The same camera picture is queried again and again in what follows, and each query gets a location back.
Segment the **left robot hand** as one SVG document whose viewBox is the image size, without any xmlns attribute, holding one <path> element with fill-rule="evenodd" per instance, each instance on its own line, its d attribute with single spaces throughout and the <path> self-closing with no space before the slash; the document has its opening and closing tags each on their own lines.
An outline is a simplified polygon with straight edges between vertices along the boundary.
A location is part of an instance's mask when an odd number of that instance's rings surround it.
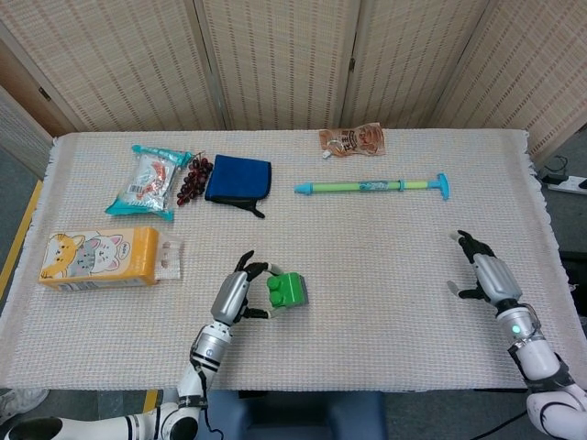
<svg viewBox="0 0 587 440">
<path fill-rule="evenodd" d="M 254 251 L 243 254 L 234 271 L 230 273 L 219 289 L 211 308 L 215 321 L 231 327 L 244 319 L 271 319 L 272 313 L 258 308 L 249 308 L 248 292 L 253 280 L 268 272 L 272 276 L 284 274 L 277 265 L 270 262 L 251 262 Z"/>
</svg>

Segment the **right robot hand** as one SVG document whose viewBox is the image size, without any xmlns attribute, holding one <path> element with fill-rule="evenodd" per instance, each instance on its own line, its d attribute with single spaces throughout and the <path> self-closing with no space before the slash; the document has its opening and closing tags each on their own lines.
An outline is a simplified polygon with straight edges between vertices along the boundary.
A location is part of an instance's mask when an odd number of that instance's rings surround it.
<svg viewBox="0 0 587 440">
<path fill-rule="evenodd" d="M 476 287 L 466 290 L 449 280 L 447 285 L 453 294 L 461 299 L 483 300 L 496 309 L 497 315 L 521 306 L 522 290 L 513 272 L 489 245 L 463 230 L 449 236 L 460 245 L 476 276 Z"/>
</svg>

